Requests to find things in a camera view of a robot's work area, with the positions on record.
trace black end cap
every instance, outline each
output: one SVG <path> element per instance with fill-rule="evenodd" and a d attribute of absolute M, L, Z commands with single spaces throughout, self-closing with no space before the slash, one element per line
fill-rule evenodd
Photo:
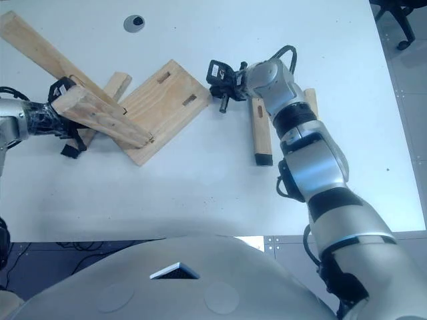
<path fill-rule="evenodd" d="M 70 157 L 73 159 L 77 159 L 80 155 L 80 151 L 70 145 L 65 145 L 64 149 L 62 150 L 61 154 L 66 156 L 66 157 Z"/>
<path fill-rule="evenodd" d="M 256 165 L 273 165 L 273 155 L 267 153 L 256 153 L 255 154 Z"/>

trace wooden stick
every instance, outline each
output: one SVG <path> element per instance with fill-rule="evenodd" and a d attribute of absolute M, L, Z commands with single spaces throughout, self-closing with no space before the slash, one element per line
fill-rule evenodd
<path fill-rule="evenodd" d="M 308 104 L 310 105 L 310 108 L 312 108 L 312 111 L 316 115 L 316 117 L 319 117 L 319 111 L 318 111 L 318 101 L 316 99 L 316 90 L 310 88 L 304 90 L 304 94 L 306 95 L 306 99 Z"/>
<path fill-rule="evenodd" d="M 0 16 L 0 37 L 57 79 L 74 76 L 109 105 L 115 101 L 15 12 Z"/>
<path fill-rule="evenodd" d="M 252 112 L 252 133 L 254 136 L 255 162 L 257 165 L 273 165 L 272 141 L 268 114 L 262 99 L 250 101 Z"/>
<path fill-rule="evenodd" d="M 132 81 L 132 77 L 127 73 L 115 72 L 114 75 L 110 78 L 107 85 L 104 87 L 104 92 L 108 94 L 114 101 L 119 101 L 123 93 L 126 91 L 127 87 Z M 79 135 L 83 140 L 83 143 L 86 147 L 89 147 L 97 131 L 93 129 L 78 129 Z M 76 159 L 81 151 L 77 146 L 77 142 L 74 139 L 67 141 L 67 144 L 64 146 L 61 154 L 67 157 Z"/>
<path fill-rule="evenodd" d="M 121 114 L 121 109 L 105 103 L 79 85 L 52 102 L 58 114 L 133 147 L 142 148 L 153 140 L 151 133 Z"/>

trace gray floor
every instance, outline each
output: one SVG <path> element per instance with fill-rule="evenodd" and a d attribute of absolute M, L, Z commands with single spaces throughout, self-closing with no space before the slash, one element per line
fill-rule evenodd
<path fill-rule="evenodd" d="M 414 172 L 423 206 L 427 213 L 427 9 L 419 9 L 410 16 L 417 40 L 405 51 L 397 51 L 397 44 L 404 39 L 397 22 L 387 13 L 378 24 L 384 54 L 388 61 L 390 75 L 395 89 L 396 99 L 404 125 Z M 427 271 L 426 232 L 397 234 L 401 244 Z M 20 262 L 10 274 L 9 288 L 22 298 L 28 299 L 41 290 L 66 278 L 78 262 L 88 255 L 104 253 L 125 247 L 129 241 L 107 242 L 95 252 L 81 252 L 61 249 L 54 243 L 32 244 L 30 250 L 21 257 Z M 303 284 L 321 297 L 332 309 L 338 307 L 337 299 L 326 293 L 325 285 L 316 274 L 316 268 L 304 252 L 302 237 L 267 236 L 265 250 L 268 255 L 288 268 Z M 15 244 L 10 256 L 8 268 L 26 244 Z M 85 267 L 102 257 L 88 259 Z M 5 283 L 5 272 L 0 272 L 0 283 Z"/>

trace wooden plank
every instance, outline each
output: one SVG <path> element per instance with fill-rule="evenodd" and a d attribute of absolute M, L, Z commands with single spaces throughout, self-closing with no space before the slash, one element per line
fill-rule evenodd
<path fill-rule="evenodd" d="M 318 111 L 318 101 L 316 99 L 316 90 L 310 88 L 304 90 L 304 94 L 306 95 L 306 99 L 308 104 L 310 105 L 310 108 L 312 108 L 312 111 L 316 115 L 316 117 L 319 117 L 319 111 Z"/>
<path fill-rule="evenodd" d="M 0 37 L 57 79 L 75 77 L 109 105 L 115 101 L 15 12 L 0 16 Z"/>
<path fill-rule="evenodd" d="M 119 101 L 131 81 L 132 77 L 127 73 L 115 72 L 108 81 L 107 85 L 104 87 L 104 92 L 113 98 L 114 101 Z M 78 129 L 78 131 L 85 146 L 89 147 L 97 131 L 90 128 Z M 61 152 L 61 154 L 72 157 L 74 159 L 76 159 L 80 153 L 81 152 L 79 151 L 77 142 L 74 139 L 68 140 L 67 144 L 64 146 L 64 149 Z"/>
<path fill-rule="evenodd" d="M 132 148 L 141 148 L 153 139 L 151 133 L 122 115 L 121 109 L 107 104 L 79 85 L 54 100 L 52 107 L 58 114 L 123 141 Z"/>
<path fill-rule="evenodd" d="M 252 112 L 252 134 L 257 165 L 273 165 L 272 141 L 270 138 L 270 120 L 262 99 L 250 101 Z"/>
<path fill-rule="evenodd" d="M 210 101 L 209 90 L 171 60 L 120 104 L 129 119 L 154 135 L 154 142 L 138 150 L 116 142 L 135 163 L 143 165 Z"/>

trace white table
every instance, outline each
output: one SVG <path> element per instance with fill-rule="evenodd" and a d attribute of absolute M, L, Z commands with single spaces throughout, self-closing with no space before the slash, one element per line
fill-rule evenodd
<path fill-rule="evenodd" d="M 169 59 L 207 86 L 211 59 L 238 68 L 295 45 L 296 81 L 316 88 L 320 118 L 350 163 L 350 187 L 394 231 L 425 229 L 368 1 L 0 2 L 0 13 L 10 9 L 101 87 L 114 71 L 129 73 L 126 95 Z M 139 33 L 123 30 L 131 14 L 145 18 Z M 46 101 L 54 78 L 4 41 L 0 50 L 0 85 Z M 60 155 L 64 141 L 55 137 L 12 149 L 0 215 L 13 240 L 302 234 L 306 206 L 275 191 L 281 152 L 274 131 L 274 166 L 256 167 L 247 105 L 230 103 L 226 115 L 218 107 L 202 111 L 143 167 L 101 134 L 78 160 Z"/>

